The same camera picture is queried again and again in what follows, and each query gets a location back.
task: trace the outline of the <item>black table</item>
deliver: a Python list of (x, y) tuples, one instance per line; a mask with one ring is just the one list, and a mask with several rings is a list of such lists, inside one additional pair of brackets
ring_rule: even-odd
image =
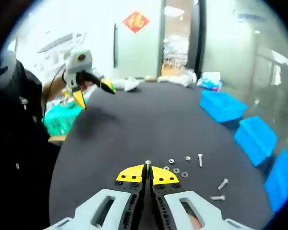
[[(199, 106), (200, 97), (199, 88), (171, 83), (143, 82), (135, 92), (116, 95), (95, 90), (87, 110), (74, 122), (54, 169), (51, 223), (73, 217), (81, 203), (112, 186), (123, 169), (145, 160), (171, 166), (168, 160), (173, 158), (175, 167), (189, 174), (188, 178), (178, 175), (185, 189), (220, 208), (224, 219), (262, 228), (273, 215), (264, 176), (235, 143), (233, 132)], [(203, 168), (198, 166), (198, 153), (203, 154)], [(224, 178), (229, 183), (220, 192), (217, 187)], [(210, 199), (221, 194), (225, 201)], [(147, 200), (140, 229), (151, 225)]]

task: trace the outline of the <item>blue box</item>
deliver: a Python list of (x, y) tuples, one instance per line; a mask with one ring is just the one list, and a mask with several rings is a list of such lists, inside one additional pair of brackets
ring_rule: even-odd
[(288, 153), (283, 150), (277, 158), (264, 188), (272, 211), (278, 211), (288, 199)]
[(254, 166), (271, 156), (277, 142), (275, 133), (258, 116), (240, 121), (240, 127), (234, 139)]
[(246, 105), (225, 92), (202, 91), (200, 106), (221, 123), (242, 117)]

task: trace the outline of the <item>red sign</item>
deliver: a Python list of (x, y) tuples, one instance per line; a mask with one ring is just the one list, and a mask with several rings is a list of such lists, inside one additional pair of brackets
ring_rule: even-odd
[(149, 23), (149, 20), (138, 11), (133, 12), (123, 21), (123, 24), (135, 33), (141, 30), (147, 23)]

